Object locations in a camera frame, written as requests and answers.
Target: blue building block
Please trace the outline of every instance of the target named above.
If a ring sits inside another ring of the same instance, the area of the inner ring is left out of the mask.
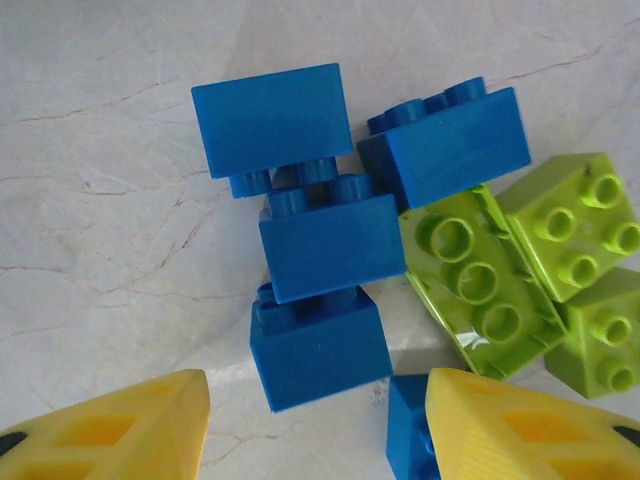
[[[427,375],[391,378],[387,460],[396,480],[440,480],[424,408],[426,393]]]
[[[278,303],[406,271],[393,195],[374,197],[369,175],[342,175],[327,190],[316,208],[305,188],[268,196],[260,234]]]
[[[271,191],[269,170],[296,165],[299,182],[338,176],[353,151],[338,64],[194,87],[193,103],[213,178],[233,196]]]
[[[360,287],[278,305],[263,285],[249,343],[274,412],[392,373],[378,308]]]
[[[531,163],[513,88],[487,94],[482,78],[368,121],[358,142],[376,191],[418,208]]]

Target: table surface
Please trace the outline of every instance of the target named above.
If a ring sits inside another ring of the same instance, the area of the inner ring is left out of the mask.
[[[640,201],[634,0],[5,0],[0,61],[0,428],[202,368],[204,480],[393,477],[384,382],[270,413],[248,348],[264,199],[210,178],[192,86],[339,62],[357,140],[483,75],[516,87],[535,163],[609,152]],[[403,277],[367,291],[398,373],[458,364]],[[513,381],[580,401],[540,363]],[[592,403],[638,418],[639,402]]]

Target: lime green block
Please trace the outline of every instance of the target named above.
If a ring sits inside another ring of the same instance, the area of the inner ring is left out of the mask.
[[[558,302],[640,247],[640,225],[604,153],[552,157],[499,195],[498,203]]]
[[[586,398],[640,383],[640,273],[616,267],[557,307],[569,332],[545,355],[551,374]]]
[[[503,379],[564,338],[485,186],[400,216],[409,280],[471,369]]]

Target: stacked blocks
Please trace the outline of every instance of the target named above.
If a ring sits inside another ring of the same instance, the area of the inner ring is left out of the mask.
[[[408,276],[473,371],[503,379],[565,335],[485,186],[400,216]]]
[[[391,378],[387,459],[396,480],[440,480],[425,414],[426,392],[427,375]]]
[[[640,478],[640,422],[621,415],[447,368],[426,411],[442,478]]]
[[[392,373],[378,309],[360,287],[278,304],[263,285],[250,345],[274,412]]]
[[[614,268],[558,305],[569,334],[547,370],[586,398],[640,382],[640,273]]]
[[[640,226],[604,153],[551,158],[498,196],[546,287],[564,302],[640,247]]]
[[[377,191],[419,208],[531,163],[512,88],[487,94],[482,78],[368,121],[358,142]]]
[[[296,165],[302,184],[338,176],[353,151],[340,68],[320,65],[194,87],[193,102],[213,178],[233,196],[271,191],[269,170]]]
[[[192,94],[211,176],[229,177],[236,198],[268,194],[259,225],[271,283],[258,290],[250,344],[271,408],[389,376],[378,309],[358,285],[406,271],[397,208],[369,175],[338,174],[335,157],[353,151],[338,65]],[[293,187],[274,190],[273,169],[295,171]]]
[[[374,197],[368,175],[342,175],[327,189],[319,208],[304,188],[268,197],[260,233],[278,303],[406,271],[393,196]]]

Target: toy building block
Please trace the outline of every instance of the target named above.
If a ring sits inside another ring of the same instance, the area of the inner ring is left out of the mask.
[[[640,422],[471,373],[429,374],[442,478],[638,480]]]
[[[487,94],[481,77],[368,122],[358,142],[376,191],[418,208],[531,163],[513,88]]]
[[[424,410],[426,393],[426,375],[391,378],[387,459],[396,480],[440,480]]]
[[[558,302],[640,247],[640,225],[604,153],[552,157],[499,195],[498,203]]]
[[[378,308],[360,287],[278,305],[263,285],[250,345],[274,412],[392,373]]]
[[[486,186],[407,210],[408,277],[471,369],[503,379],[565,335]]]
[[[374,197],[366,174],[327,187],[328,204],[316,208],[304,187],[268,196],[260,234],[278,303],[406,271],[393,196]]]
[[[558,311],[567,340],[545,355],[547,370],[586,398],[640,383],[640,273],[614,268]]]
[[[176,372],[0,432],[0,479],[193,480],[208,424],[204,372]]]
[[[338,64],[194,87],[193,103],[213,178],[236,198],[271,191],[269,170],[296,165],[302,184],[338,176],[353,151]]]

